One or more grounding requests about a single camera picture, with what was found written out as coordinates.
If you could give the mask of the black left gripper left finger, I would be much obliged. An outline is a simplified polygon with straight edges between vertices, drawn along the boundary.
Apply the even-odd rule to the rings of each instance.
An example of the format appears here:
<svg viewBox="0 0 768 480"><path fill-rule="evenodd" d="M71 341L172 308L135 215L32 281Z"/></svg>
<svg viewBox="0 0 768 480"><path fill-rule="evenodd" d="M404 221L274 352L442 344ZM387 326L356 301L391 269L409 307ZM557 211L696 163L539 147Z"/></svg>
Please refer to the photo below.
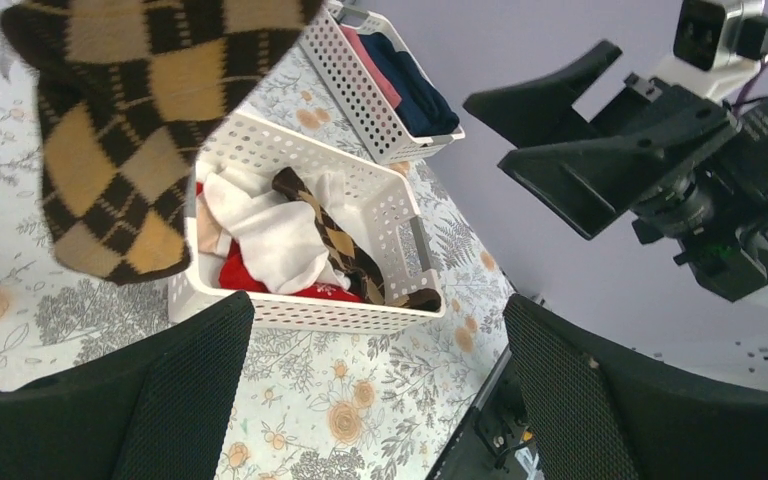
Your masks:
<svg viewBox="0 0 768 480"><path fill-rule="evenodd" d="M0 479L210 479L254 319L234 293L80 366L0 391Z"/></svg>

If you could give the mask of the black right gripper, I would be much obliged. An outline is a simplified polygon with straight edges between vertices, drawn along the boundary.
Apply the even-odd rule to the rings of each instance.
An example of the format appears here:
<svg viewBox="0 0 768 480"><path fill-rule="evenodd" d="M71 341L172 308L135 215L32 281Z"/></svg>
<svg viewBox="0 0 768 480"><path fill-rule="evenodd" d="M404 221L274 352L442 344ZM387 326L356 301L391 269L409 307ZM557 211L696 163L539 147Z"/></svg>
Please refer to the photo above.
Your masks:
<svg viewBox="0 0 768 480"><path fill-rule="evenodd" d="M500 169L585 239L627 212L641 240L768 224L768 94L717 105L631 74L594 118L617 124L598 138L574 103L621 55L602 40L551 74L472 93L463 107L529 147Z"/></svg>

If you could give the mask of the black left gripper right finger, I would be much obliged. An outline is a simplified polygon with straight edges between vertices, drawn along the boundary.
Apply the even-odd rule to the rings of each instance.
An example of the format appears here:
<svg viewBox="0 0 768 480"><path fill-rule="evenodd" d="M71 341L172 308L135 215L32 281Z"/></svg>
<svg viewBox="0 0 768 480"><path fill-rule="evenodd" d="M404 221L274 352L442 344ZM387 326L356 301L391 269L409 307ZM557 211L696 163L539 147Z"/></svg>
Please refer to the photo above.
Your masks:
<svg viewBox="0 0 768 480"><path fill-rule="evenodd" d="M676 368L521 295L504 311L548 479L768 479L768 392Z"/></svg>

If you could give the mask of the brown argyle sock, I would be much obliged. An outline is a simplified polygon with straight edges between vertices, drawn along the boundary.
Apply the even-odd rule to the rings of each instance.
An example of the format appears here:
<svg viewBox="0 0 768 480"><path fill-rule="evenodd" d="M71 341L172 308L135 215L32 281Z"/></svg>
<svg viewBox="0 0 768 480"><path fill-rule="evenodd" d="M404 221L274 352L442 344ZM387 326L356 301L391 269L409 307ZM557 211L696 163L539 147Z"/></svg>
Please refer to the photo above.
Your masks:
<svg viewBox="0 0 768 480"><path fill-rule="evenodd" d="M38 74L41 201L55 260L118 285L191 260L203 143L321 11L318 1L21 1L2 32Z"/></svg>
<svg viewBox="0 0 768 480"><path fill-rule="evenodd" d="M327 211L326 203L308 187L290 167L280 170L272 180L272 188L288 200L302 201L313 208L314 224L328 251L330 265L351 280L349 291L368 304L437 312L443 304L433 288L387 299L385 277L373 258L347 233Z"/></svg>

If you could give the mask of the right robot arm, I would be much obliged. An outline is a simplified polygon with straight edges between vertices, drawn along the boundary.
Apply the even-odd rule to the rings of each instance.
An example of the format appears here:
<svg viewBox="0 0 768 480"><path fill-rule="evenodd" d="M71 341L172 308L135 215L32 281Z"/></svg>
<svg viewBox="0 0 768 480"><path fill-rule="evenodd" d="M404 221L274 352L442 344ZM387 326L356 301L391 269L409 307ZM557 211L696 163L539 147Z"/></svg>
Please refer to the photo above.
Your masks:
<svg viewBox="0 0 768 480"><path fill-rule="evenodd" d="M510 142L500 169L584 239L626 213L639 243L671 239L708 292L768 310L768 96L728 95L756 67L671 58L630 74L592 119L576 101L620 57L602 41L546 76L470 94L465 110ZM712 379L768 391L768 337L652 350Z"/></svg>

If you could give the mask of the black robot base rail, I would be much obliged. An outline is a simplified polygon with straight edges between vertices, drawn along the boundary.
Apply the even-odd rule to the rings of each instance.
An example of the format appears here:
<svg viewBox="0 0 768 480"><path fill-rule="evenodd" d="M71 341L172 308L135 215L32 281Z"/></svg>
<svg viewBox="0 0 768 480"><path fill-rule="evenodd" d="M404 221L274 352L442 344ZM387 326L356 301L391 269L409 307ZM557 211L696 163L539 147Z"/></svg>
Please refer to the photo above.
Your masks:
<svg viewBox="0 0 768 480"><path fill-rule="evenodd" d="M442 449L428 480L544 477L509 349L504 349Z"/></svg>

